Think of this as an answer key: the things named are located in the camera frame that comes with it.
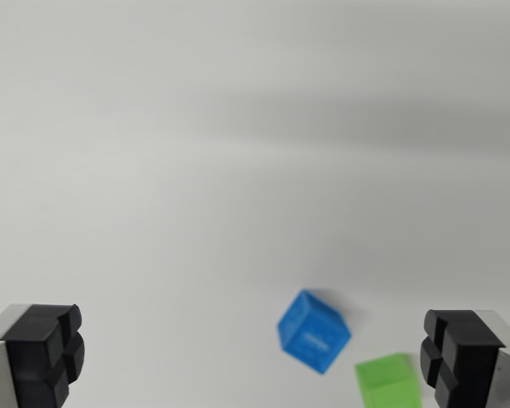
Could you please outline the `black-tipped silver gripper left finger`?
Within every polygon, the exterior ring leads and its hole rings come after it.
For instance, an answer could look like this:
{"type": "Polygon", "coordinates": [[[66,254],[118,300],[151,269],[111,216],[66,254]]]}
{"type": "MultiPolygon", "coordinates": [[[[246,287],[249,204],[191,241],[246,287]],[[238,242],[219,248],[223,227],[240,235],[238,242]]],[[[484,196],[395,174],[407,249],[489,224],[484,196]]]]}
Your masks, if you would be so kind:
{"type": "Polygon", "coordinates": [[[0,408],[59,408],[80,377],[85,345],[75,305],[9,305],[0,314],[0,408]]]}

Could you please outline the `black-tipped silver gripper right finger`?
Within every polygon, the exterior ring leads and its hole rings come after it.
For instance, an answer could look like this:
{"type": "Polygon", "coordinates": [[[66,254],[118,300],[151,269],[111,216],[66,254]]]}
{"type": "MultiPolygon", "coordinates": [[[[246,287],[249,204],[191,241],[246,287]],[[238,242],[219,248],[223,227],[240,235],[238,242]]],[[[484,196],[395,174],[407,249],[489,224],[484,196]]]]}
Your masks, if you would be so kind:
{"type": "Polygon", "coordinates": [[[435,310],[424,318],[425,383],[440,407],[510,407],[510,325],[490,310],[435,310]]]}

